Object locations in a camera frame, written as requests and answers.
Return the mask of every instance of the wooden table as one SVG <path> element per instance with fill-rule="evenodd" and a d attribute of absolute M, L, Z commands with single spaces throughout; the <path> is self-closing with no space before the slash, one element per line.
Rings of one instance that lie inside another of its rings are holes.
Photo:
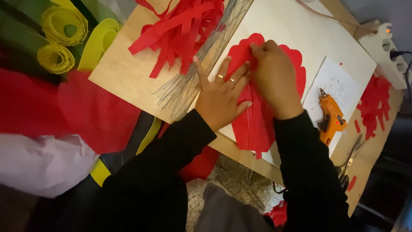
<path fill-rule="evenodd" d="M 252 1 L 253 0 L 249 0 L 249 2 L 247 2 L 247 7 L 251 5 Z M 339 0 L 320 1 L 334 16 L 357 23 L 356 19 L 347 11 Z M 157 12 L 163 12 L 167 7 L 167 1 L 149 0 L 149 2 L 157 10 Z M 172 2 L 172 7 L 174 7 L 177 2 L 178 0 L 174 0 Z M 171 117 L 171 109 L 162 109 L 161 106 L 158 106 L 155 99 L 156 96 L 152 95 L 152 93 L 154 93 L 165 82 L 178 73 L 180 62 L 177 62 L 177 64 L 175 64 L 170 71 L 169 67 L 166 65 L 157 79 L 150 79 L 148 76 L 156 63 L 159 52 L 153 52 L 146 49 L 132 56 L 127 50 L 132 42 L 139 37 L 142 27 L 146 24 L 153 24 L 157 20 L 158 18 L 152 12 L 143 7 L 137 7 L 125 23 L 119 35 L 113 41 L 110 48 L 100 60 L 96 69 L 90 75 L 89 80 L 107 89 L 109 92 L 121 97 L 122 99 L 127 100 L 142 110 L 154 115 L 155 117 L 158 117 L 165 122 L 172 123 L 174 119 Z M 239 23 L 240 20 L 231 25 L 231 27 L 236 28 Z M 357 31 L 355 27 L 346 24 L 343 26 L 352 36 L 355 35 Z M 224 41 L 227 43 L 230 37 L 231 34 L 228 35 L 227 38 L 224 38 Z M 211 64 L 211 57 L 215 52 L 215 47 L 209 51 L 208 56 L 202 63 L 204 67 L 214 65 Z M 376 137 L 370 139 L 364 145 L 364 147 L 360 150 L 359 155 L 348 169 L 350 179 L 352 179 L 354 175 L 357 176 L 357 181 L 353 189 L 350 192 L 346 192 L 348 195 L 347 202 L 349 203 L 349 215 L 352 215 L 357 202 L 359 201 L 359 198 L 365 188 L 369 173 L 383 149 L 389 129 L 391 128 L 395 116 L 399 110 L 403 98 L 402 92 L 391 89 L 390 94 L 391 98 L 389 100 L 389 104 L 392 109 L 389 112 L 390 120 L 385 122 L 386 130 L 382 132 L 378 127 L 378 130 L 375 132 Z M 360 111 L 358 110 L 354 112 L 352 118 L 350 119 L 350 123 L 346 128 L 346 135 L 342 136 L 331 157 L 335 165 L 341 165 L 347 159 L 347 153 L 350 152 L 350 149 L 358 136 L 353 124 L 355 119 L 357 119 L 359 123 L 362 121 L 360 118 Z M 217 133 L 217 136 L 217 139 L 211 142 L 209 146 L 232 158 L 233 160 L 236 160 L 242 165 L 250 169 L 252 168 L 255 160 L 252 152 L 239 150 L 233 140 L 220 133 Z M 279 168 L 263 159 L 257 160 L 254 163 L 253 170 L 254 172 L 257 172 L 276 183 L 283 184 Z"/>

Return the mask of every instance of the finger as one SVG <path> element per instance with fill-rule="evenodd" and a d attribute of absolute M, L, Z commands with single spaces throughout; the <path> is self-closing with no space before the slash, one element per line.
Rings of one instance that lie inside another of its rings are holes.
<path fill-rule="evenodd" d="M 265 52 L 257 44 L 251 43 L 249 47 L 250 47 L 250 50 L 252 51 L 253 56 L 257 60 L 259 60 L 260 58 L 262 58 L 264 56 Z"/>
<path fill-rule="evenodd" d="M 264 51 L 274 51 L 278 48 L 278 45 L 273 40 L 268 40 L 262 44 L 262 49 Z"/>
<path fill-rule="evenodd" d="M 222 64 L 220 65 L 219 71 L 216 75 L 221 75 L 221 76 L 225 77 L 231 60 L 232 60 L 232 57 L 226 57 L 223 60 Z M 213 81 L 213 83 L 224 84 L 225 80 L 224 80 L 224 78 L 216 77 L 215 80 Z"/>
<path fill-rule="evenodd" d="M 242 92 L 242 90 L 245 88 L 245 86 L 248 84 L 250 81 L 250 78 L 252 76 L 252 73 L 248 71 L 245 75 L 243 75 L 239 81 L 236 83 L 236 85 L 233 87 L 232 94 L 235 99 L 237 99 Z"/>
<path fill-rule="evenodd" d="M 203 90 L 203 88 L 205 88 L 209 84 L 209 80 L 207 79 L 207 74 L 205 70 L 203 69 L 202 64 L 200 63 L 197 56 L 193 57 L 193 64 L 194 64 L 194 67 L 196 68 L 197 75 L 199 76 L 200 89 Z"/>
<path fill-rule="evenodd" d="M 228 89 L 233 89 L 235 85 L 239 82 L 240 78 L 249 71 L 250 68 L 250 61 L 246 61 L 242 66 L 240 66 L 230 78 L 232 78 L 234 81 L 227 80 L 225 85 L 227 86 Z"/>
<path fill-rule="evenodd" d="M 236 117 L 239 116 L 243 111 L 245 111 L 248 107 L 252 105 L 251 101 L 244 101 L 237 106 L 236 109 Z"/>

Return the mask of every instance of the handwritten note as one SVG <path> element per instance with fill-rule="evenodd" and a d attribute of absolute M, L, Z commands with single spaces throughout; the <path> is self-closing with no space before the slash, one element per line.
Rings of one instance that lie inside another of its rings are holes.
<path fill-rule="evenodd" d="M 323 111 L 319 105 L 319 96 L 321 95 L 319 88 L 333 97 L 343 113 L 343 119 L 348 121 L 359 101 L 354 97 L 358 95 L 360 86 L 329 57 L 326 57 L 319 69 L 303 103 L 303 108 L 308 111 L 316 127 L 317 123 L 323 119 Z"/>

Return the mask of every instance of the wall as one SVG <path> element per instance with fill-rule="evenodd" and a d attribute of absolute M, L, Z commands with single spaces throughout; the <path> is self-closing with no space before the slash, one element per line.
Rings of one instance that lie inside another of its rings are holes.
<path fill-rule="evenodd" d="M 398 50 L 412 51 L 411 0 L 341 0 L 361 24 L 378 19 L 391 22 L 393 38 Z"/>

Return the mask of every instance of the right hand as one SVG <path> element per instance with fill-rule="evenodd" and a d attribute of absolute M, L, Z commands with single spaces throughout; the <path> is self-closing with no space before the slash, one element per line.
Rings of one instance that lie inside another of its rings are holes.
<path fill-rule="evenodd" d="M 250 49 L 257 60 L 254 82 L 275 117 L 284 120 L 300 115 L 303 108 L 296 90 L 295 69 L 286 53 L 273 40 L 260 47 L 251 44 Z"/>

